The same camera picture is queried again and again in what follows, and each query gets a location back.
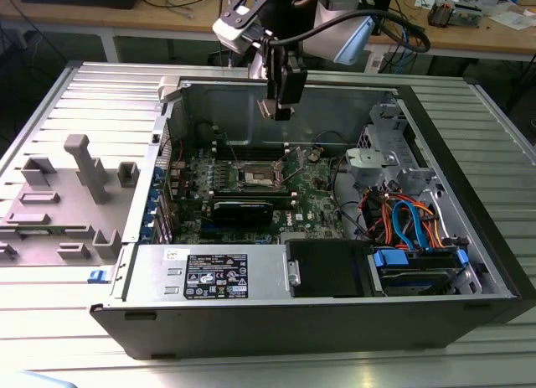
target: power supply label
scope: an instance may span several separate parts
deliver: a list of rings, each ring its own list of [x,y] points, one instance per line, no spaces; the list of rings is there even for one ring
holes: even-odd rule
[[[247,298],[248,256],[188,256],[183,291],[187,300]]]

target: motherboard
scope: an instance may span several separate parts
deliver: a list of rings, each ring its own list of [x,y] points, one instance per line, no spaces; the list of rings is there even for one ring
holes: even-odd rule
[[[201,149],[174,164],[174,243],[280,244],[343,237],[331,197],[332,160],[322,151],[300,146],[235,151],[215,155]]]

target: sticker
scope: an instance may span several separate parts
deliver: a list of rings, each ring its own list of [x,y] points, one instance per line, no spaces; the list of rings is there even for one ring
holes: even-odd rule
[[[183,260],[183,256],[190,253],[189,248],[167,248],[164,250],[164,261],[179,261]]]
[[[187,300],[247,298],[248,256],[246,254],[188,255],[183,291]]]

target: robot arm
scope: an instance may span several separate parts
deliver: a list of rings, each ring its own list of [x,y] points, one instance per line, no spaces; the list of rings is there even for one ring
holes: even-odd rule
[[[307,80],[303,50],[334,62],[353,64],[379,18],[398,23],[407,34],[422,41],[421,46],[410,45],[379,25],[407,49],[425,52],[430,48],[428,38],[414,25],[393,13],[358,10],[358,2],[234,0],[222,13],[213,25],[219,41],[239,54],[251,46],[257,49],[254,62],[261,63],[268,87],[265,99],[259,101],[264,118],[290,119],[291,105],[300,101]]]

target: blue tab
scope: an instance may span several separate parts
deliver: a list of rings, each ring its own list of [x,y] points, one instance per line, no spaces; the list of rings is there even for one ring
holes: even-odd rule
[[[87,282],[89,284],[108,283],[108,281],[106,280],[107,275],[108,273],[106,271],[95,269],[94,271],[91,271],[90,277],[87,278]]]
[[[142,226],[140,228],[140,235],[145,237],[152,236],[152,227]]]
[[[153,214],[144,214],[142,222],[146,225],[147,223],[151,223],[154,220]]]
[[[465,250],[460,249],[458,250],[457,254],[463,266],[469,265],[469,257],[467,256],[467,253]]]
[[[404,250],[399,249],[384,249],[376,251],[374,253],[374,263],[376,266],[405,266],[410,264]]]
[[[160,195],[160,193],[157,190],[155,190],[155,189],[150,189],[149,190],[149,199],[157,200],[158,195]]]
[[[382,257],[382,255],[381,255],[381,253],[379,251],[374,253],[374,263],[376,264],[376,266],[385,265],[384,258]]]
[[[164,177],[164,171],[162,170],[162,168],[154,168],[154,173],[153,175],[157,178],[163,178]]]
[[[151,200],[147,201],[147,209],[148,210],[155,210],[157,208],[157,204]]]

